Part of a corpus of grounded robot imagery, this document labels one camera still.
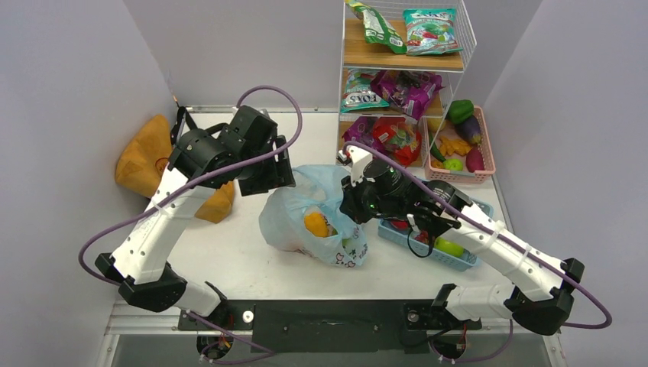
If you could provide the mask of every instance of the cable tie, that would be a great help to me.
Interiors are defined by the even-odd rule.
[[[151,199],[151,204],[157,208],[157,211],[164,214],[165,216],[170,216],[169,212],[167,212],[162,206],[157,205],[157,202],[153,199]]]
[[[506,277],[506,276],[509,275],[510,273],[516,271],[518,268],[520,268],[520,266],[522,265],[522,263],[524,262],[524,260],[527,259],[527,256],[528,256],[528,254],[529,254],[529,251],[531,251],[531,245],[529,245],[529,244],[527,243],[526,246],[524,246],[524,247],[525,247],[525,249],[524,249],[524,253],[522,254],[522,257],[520,258],[520,260],[519,260],[519,261],[517,262],[517,264],[516,264],[515,266],[513,266],[511,269],[509,269],[509,270],[503,272],[503,273],[502,273],[503,276]]]
[[[486,243],[484,243],[484,245],[481,248],[478,248],[474,251],[470,251],[470,253],[476,256],[477,254],[481,254],[482,252],[491,248],[495,240],[497,240],[497,237],[500,235],[500,232],[502,232],[504,228],[506,228],[504,222],[502,222],[501,220],[495,222],[493,225],[493,234],[491,235],[491,237],[488,238],[488,241],[486,241]]]

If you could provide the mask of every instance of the wooden shelf board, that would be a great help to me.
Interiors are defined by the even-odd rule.
[[[405,21],[389,21],[396,32],[405,39]],[[410,69],[463,71],[464,64],[459,52],[446,55],[407,56],[395,54],[384,44],[368,44],[365,27],[360,19],[345,19],[345,67],[371,67],[375,69]]]
[[[342,69],[342,91],[340,93],[344,95],[346,80],[348,77],[348,69]],[[403,115],[402,112],[396,111],[389,107],[384,108],[375,108],[375,109],[356,109],[355,111],[342,112],[343,114],[349,115]],[[436,97],[432,101],[432,104],[429,105],[425,111],[424,117],[441,117],[443,116],[443,107],[441,106],[441,93],[437,93]]]
[[[342,135],[348,130],[348,128],[353,125],[353,121],[340,121],[339,126],[338,126],[338,151],[342,149],[342,146],[344,145],[345,141],[342,138]],[[423,166],[423,160],[421,159],[421,154],[419,154],[419,157],[410,165],[410,167],[422,167]]]

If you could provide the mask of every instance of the white table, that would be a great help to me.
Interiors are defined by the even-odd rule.
[[[201,128],[229,122],[228,114],[194,114]],[[294,113],[274,113],[280,134],[289,138]],[[290,147],[293,167],[334,164],[337,114],[306,113],[303,130]],[[422,169],[413,171],[423,176]],[[493,182],[456,185],[468,195],[490,203],[495,219],[503,219]],[[258,215],[267,195],[236,197],[230,216],[214,225],[190,223],[171,253],[169,263],[194,281],[209,281],[236,300],[422,299],[434,298],[445,283],[473,286],[508,280],[487,264],[458,272],[431,258],[420,259],[407,248],[377,236],[377,221],[364,225],[369,253],[361,267],[338,268],[304,255],[280,252],[261,236]]]

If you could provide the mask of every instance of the white wall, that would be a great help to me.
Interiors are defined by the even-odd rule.
[[[342,0],[124,1],[182,103],[233,104],[274,84],[302,106],[337,107]],[[541,1],[466,0],[478,46],[460,97],[485,102]],[[250,103],[287,106],[272,93]]]
[[[516,231],[585,263],[612,327],[563,328],[571,367],[644,366],[648,2],[545,0],[485,105]],[[578,295],[570,321],[602,316]]]
[[[76,253],[143,207],[115,163],[174,105],[120,0],[3,0],[0,34],[0,365],[93,365],[115,292]]]

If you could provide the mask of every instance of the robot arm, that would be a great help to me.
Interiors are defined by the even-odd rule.
[[[207,180],[164,206],[157,203],[193,178],[284,144],[285,137],[277,135],[277,123],[248,106],[236,112],[217,138],[199,128],[190,130],[172,151],[147,207],[156,206],[158,211],[139,221],[113,253],[101,254],[95,261],[97,268],[120,284],[119,293],[130,305],[154,312],[176,306],[210,315],[225,295],[209,283],[192,282],[177,274],[167,263],[169,254],[196,211],[230,180],[238,179],[242,196],[294,186],[287,151],[277,160],[267,159]]]
[[[435,298],[435,317],[451,323],[479,318],[513,318],[535,333],[552,335],[567,320],[573,305],[573,287],[558,275],[542,268],[527,257],[529,252],[564,274],[580,282],[584,265],[571,258],[553,258],[517,238],[501,221],[486,216],[468,196],[440,180],[425,182],[438,196],[479,224],[494,231],[487,235],[463,219],[447,213],[417,185],[403,177],[385,162],[373,160],[371,154],[349,147],[348,155],[340,152],[339,160],[352,164],[352,172],[342,181],[344,200],[340,210],[358,223],[372,218],[398,219],[409,222],[417,231],[425,230],[434,239],[444,239],[478,255],[512,281],[485,287],[458,287],[447,284]],[[526,249],[520,254],[497,239],[505,235]]]

